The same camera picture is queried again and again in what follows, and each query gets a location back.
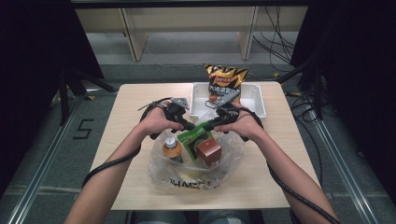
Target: person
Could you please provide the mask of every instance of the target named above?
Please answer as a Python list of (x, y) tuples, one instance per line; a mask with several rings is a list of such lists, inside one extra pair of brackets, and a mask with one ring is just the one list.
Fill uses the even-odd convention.
[[(140, 123), (134, 126), (106, 161), (113, 161), (133, 153), (145, 137), (166, 129), (182, 130), (183, 126), (166, 119), (160, 107), (153, 108)], [(337, 219), (329, 200), (319, 185), (278, 146), (248, 112), (241, 110), (236, 122), (220, 125), (215, 128), (215, 131), (233, 131), (248, 137), (256, 143), (274, 173), (284, 184)], [(131, 161), (132, 159), (94, 175), (81, 190), (64, 223), (103, 223), (116, 200)], [(291, 210), (302, 223), (329, 223), (322, 215), (286, 191), (284, 193)]]

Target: yellow chip bag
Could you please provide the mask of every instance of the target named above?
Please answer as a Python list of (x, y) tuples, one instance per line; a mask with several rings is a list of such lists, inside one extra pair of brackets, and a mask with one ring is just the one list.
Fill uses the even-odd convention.
[[(244, 68), (226, 67), (221, 65), (204, 64), (209, 74), (209, 100), (216, 102), (219, 96), (227, 95), (233, 91), (240, 90), (245, 81), (248, 70)], [(240, 102), (241, 95), (233, 102)]]

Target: forearm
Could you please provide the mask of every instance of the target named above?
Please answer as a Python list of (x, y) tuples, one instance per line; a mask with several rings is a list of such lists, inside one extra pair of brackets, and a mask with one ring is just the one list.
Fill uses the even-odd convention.
[[(335, 217), (332, 206), (318, 184), (277, 145), (265, 130), (257, 130), (251, 139), (259, 146), (269, 166), (286, 186)], [(303, 223), (325, 223), (317, 212), (303, 205), (287, 192), (285, 196), (292, 210)]]
[[(106, 161), (133, 153), (145, 138), (136, 126)], [(94, 175), (81, 190), (65, 223), (102, 223), (117, 198), (131, 160), (111, 166)]]

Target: juice bottle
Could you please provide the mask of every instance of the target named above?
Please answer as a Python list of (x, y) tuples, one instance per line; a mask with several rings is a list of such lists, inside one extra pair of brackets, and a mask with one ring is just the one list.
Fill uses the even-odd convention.
[(183, 162), (181, 157), (181, 144), (175, 137), (167, 137), (163, 144), (163, 155), (171, 160)]

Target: hand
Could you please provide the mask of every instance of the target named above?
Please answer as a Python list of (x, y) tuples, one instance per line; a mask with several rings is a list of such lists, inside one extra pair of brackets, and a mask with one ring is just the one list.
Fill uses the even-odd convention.
[[(245, 107), (239, 103), (233, 103), (233, 105), (235, 107)], [(239, 111), (239, 116), (236, 122), (215, 127), (216, 132), (233, 131), (241, 136), (248, 137), (249, 139), (252, 139), (258, 130), (262, 130), (262, 127), (260, 127), (260, 125), (248, 112), (243, 110)]]
[(159, 107), (153, 108), (138, 125), (142, 127), (145, 135), (161, 133), (166, 129), (182, 130), (184, 128), (182, 124), (166, 119), (163, 110)]

